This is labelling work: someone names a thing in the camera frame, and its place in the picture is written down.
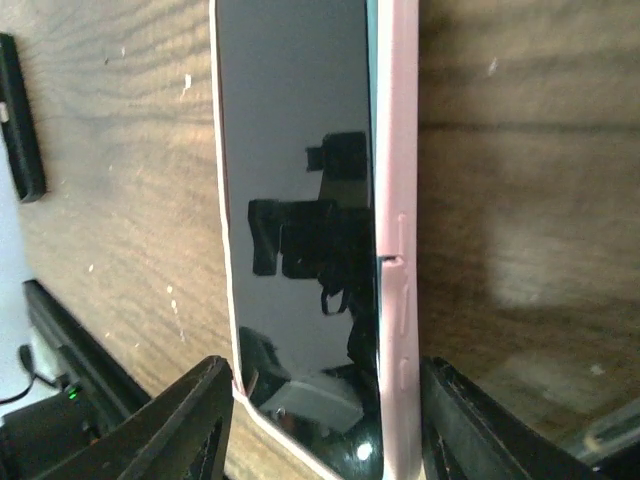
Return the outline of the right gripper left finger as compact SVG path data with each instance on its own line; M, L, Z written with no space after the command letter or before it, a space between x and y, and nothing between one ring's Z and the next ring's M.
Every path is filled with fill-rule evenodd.
M93 445L41 479L224 479L233 412L226 359L208 356Z

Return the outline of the pink phone case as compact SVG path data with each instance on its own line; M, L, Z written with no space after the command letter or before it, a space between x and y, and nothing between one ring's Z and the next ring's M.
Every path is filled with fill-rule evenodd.
M210 39L220 217L233 352L234 393L250 417L317 475L343 479L321 467L254 412L240 391L233 319L225 167L214 7ZM362 1L366 5L370 85L374 252L379 313L377 375L383 443L379 479L415 479L421 470L421 413L417 308L417 170L419 5L415 1Z

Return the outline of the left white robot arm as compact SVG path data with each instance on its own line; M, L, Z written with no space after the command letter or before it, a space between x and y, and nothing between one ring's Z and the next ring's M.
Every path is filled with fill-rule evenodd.
M106 354L57 349L60 392L2 419L1 477L36 479L101 440L151 397Z

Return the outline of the teal-edged black phone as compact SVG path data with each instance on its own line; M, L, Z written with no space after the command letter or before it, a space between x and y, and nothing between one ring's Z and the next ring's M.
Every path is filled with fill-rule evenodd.
M240 391L332 474L379 479L366 5L214 14Z

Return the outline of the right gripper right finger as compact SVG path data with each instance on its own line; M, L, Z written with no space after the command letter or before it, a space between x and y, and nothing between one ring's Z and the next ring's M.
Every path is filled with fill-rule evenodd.
M420 365L422 459L428 479L598 479L442 358Z

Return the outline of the black aluminium frame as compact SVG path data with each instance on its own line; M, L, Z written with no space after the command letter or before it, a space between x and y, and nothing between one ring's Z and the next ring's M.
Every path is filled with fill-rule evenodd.
M63 371L88 392L114 422L122 422L151 401L76 318L38 281L23 283L32 324L56 354Z

